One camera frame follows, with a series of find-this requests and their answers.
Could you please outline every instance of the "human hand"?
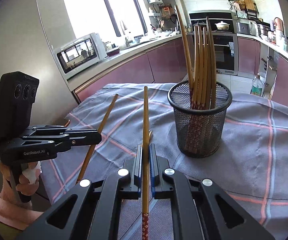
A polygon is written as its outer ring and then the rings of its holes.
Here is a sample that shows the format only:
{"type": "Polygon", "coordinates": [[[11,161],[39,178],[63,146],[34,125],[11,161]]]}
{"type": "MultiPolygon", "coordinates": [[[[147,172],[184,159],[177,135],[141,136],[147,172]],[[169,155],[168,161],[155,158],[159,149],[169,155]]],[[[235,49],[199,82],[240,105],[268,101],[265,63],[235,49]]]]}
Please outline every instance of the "human hand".
{"type": "MultiPolygon", "coordinates": [[[[33,170],[36,165],[38,164],[38,162],[34,162],[34,163],[28,163],[28,168],[33,170]]],[[[11,180],[11,174],[10,174],[10,169],[8,166],[4,165],[3,163],[0,163],[0,171],[3,175],[3,188],[2,188],[2,191],[0,193],[0,197],[3,199],[3,200],[6,200],[12,204],[15,204],[15,205],[18,205],[18,206],[22,206],[22,207],[25,207],[25,208],[32,208],[32,204],[29,203],[29,204],[25,204],[25,203],[18,203],[16,201],[16,198],[14,196],[14,192],[13,190],[11,189],[11,187],[9,186],[8,181],[11,180]]],[[[41,170],[40,169],[37,169],[35,171],[35,177],[36,177],[36,181],[34,184],[29,184],[29,180],[23,175],[21,174],[20,177],[19,177],[19,184],[17,184],[16,186],[16,190],[17,191],[20,191],[23,195],[26,195],[26,196],[31,196],[33,195],[38,187],[39,187],[39,175],[41,173],[41,170]]]]}

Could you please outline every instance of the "camera lens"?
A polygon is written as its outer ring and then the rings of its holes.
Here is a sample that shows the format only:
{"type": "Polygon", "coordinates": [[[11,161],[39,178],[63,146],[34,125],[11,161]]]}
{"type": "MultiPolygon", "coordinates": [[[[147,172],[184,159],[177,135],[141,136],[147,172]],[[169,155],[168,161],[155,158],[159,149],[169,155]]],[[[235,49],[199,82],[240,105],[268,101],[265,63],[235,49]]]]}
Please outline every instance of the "camera lens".
{"type": "Polygon", "coordinates": [[[14,90],[15,98],[18,98],[21,95],[21,90],[22,90],[22,86],[20,84],[18,84],[14,90]]]}
{"type": "Polygon", "coordinates": [[[32,89],[32,93],[31,93],[31,96],[34,98],[34,97],[35,97],[35,94],[36,94],[36,88],[33,88],[33,89],[32,89]]]}
{"type": "Polygon", "coordinates": [[[28,96],[29,96],[29,93],[30,93],[30,85],[26,85],[26,87],[24,88],[24,91],[23,91],[23,98],[24,99],[27,99],[28,96]]]}

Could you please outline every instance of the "kitchen counter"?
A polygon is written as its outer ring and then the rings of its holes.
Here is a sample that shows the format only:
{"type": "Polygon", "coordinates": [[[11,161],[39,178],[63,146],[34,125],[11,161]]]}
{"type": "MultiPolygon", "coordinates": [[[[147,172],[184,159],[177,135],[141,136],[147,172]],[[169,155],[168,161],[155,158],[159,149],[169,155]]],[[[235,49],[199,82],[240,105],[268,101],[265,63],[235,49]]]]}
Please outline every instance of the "kitchen counter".
{"type": "Polygon", "coordinates": [[[256,36],[252,36],[252,35],[246,35],[246,34],[237,34],[238,37],[243,37],[243,38],[248,38],[248,39],[253,39],[253,40],[257,40],[259,42],[261,42],[262,44],[272,48],[274,51],[277,51],[279,54],[281,54],[282,56],[284,56],[286,59],[288,59],[288,52],[282,50],[279,46],[276,46],[273,43],[264,41],[263,39],[261,39],[260,37],[256,37],[256,36]]]}
{"type": "Polygon", "coordinates": [[[161,45],[163,43],[166,43],[168,41],[172,41],[174,39],[182,37],[181,34],[172,36],[172,37],[163,37],[158,38],[157,40],[147,42],[141,45],[138,45],[136,47],[130,48],[130,49],[124,49],[120,51],[119,54],[111,56],[106,58],[105,60],[101,61],[98,64],[92,65],[89,68],[81,71],[80,73],[74,75],[72,78],[68,80],[68,87],[70,91],[75,90],[94,76],[100,74],[101,72],[107,70],[108,68],[111,68],[120,62],[123,62],[129,58],[132,58],[136,55],[144,54],[145,51],[156,47],[158,45],[161,45]]]}

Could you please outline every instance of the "black mesh basket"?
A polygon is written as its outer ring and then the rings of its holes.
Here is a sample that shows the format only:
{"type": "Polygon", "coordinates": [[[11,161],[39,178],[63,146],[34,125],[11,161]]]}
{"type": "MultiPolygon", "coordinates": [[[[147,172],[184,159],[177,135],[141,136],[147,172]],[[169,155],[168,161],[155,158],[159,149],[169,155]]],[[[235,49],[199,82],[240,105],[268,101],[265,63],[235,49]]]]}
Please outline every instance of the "black mesh basket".
{"type": "Polygon", "coordinates": [[[217,82],[215,108],[210,110],[191,109],[188,81],[174,85],[167,98],[174,108],[177,145],[181,152],[194,158],[207,157],[216,152],[226,109],[232,100],[229,89],[217,82]]]}

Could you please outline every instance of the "white bandage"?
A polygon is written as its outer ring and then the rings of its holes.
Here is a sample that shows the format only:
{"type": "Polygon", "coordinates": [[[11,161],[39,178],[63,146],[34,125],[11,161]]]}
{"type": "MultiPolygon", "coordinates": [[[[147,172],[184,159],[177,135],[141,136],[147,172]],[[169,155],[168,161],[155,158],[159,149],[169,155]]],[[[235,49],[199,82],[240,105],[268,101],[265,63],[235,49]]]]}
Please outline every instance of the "white bandage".
{"type": "Polygon", "coordinates": [[[25,169],[24,171],[22,171],[22,174],[30,181],[29,184],[34,184],[37,177],[35,175],[35,171],[37,169],[40,169],[40,173],[42,173],[42,170],[41,170],[41,162],[38,162],[38,164],[36,165],[36,167],[34,169],[30,169],[30,168],[27,168],[25,169]]]}

